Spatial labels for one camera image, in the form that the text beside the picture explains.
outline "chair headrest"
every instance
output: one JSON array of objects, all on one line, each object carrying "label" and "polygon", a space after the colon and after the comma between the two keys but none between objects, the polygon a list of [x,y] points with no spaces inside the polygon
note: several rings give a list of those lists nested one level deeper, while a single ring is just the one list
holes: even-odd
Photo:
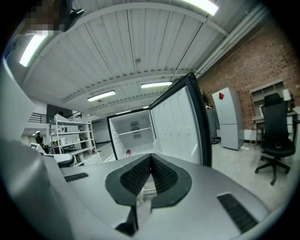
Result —
[{"label": "chair headrest", "polygon": [[265,107],[280,104],[280,103],[282,103],[282,99],[278,93],[267,95],[264,98]]}]

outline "black railing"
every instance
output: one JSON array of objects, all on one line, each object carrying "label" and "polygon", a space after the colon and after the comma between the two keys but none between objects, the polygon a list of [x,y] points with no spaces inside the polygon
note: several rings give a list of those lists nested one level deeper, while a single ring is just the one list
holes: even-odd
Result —
[{"label": "black railing", "polygon": [[81,112],[75,112],[71,115],[68,115],[66,118],[71,118],[71,117],[77,117],[77,118],[80,118],[82,119],[83,118],[83,114]]},{"label": "black railing", "polygon": [[50,121],[53,119],[54,119],[54,116],[34,112],[31,115],[31,117],[29,118],[29,122],[50,123]]}]

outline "textured black pad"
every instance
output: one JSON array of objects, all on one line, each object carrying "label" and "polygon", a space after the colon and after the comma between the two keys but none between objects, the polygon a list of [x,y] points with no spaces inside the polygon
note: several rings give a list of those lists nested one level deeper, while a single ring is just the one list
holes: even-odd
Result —
[{"label": "textured black pad", "polygon": [[152,199],[152,208],[177,204],[192,187],[192,179],[187,171],[156,154],[146,154],[111,172],[105,179],[105,187],[117,203],[135,206],[136,197],[150,174],[157,190],[157,196]]},{"label": "textured black pad", "polygon": [[231,194],[224,194],[217,198],[241,233],[248,231],[257,224],[257,221]]},{"label": "textured black pad", "polygon": [[78,180],[78,179],[81,179],[81,178],[86,178],[88,177],[88,175],[83,172],[83,173],[78,173],[78,174],[75,174],[75,175],[70,175],[70,176],[65,176],[65,180],[66,182],[71,182],[71,181],[75,181],[75,180]]}]

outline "black office chair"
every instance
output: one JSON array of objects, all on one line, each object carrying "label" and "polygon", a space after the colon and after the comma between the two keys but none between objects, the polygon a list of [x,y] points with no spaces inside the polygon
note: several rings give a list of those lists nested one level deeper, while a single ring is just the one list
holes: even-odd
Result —
[{"label": "black office chair", "polygon": [[262,149],[264,153],[274,158],[262,156],[261,160],[265,159],[268,163],[256,168],[255,173],[258,173],[259,169],[272,166],[274,178],[271,185],[276,181],[276,166],[283,167],[286,174],[290,171],[290,167],[281,163],[280,159],[291,156],[296,151],[293,142],[288,138],[286,111],[287,104],[282,101],[278,93],[265,97],[262,107],[265,120]]}]

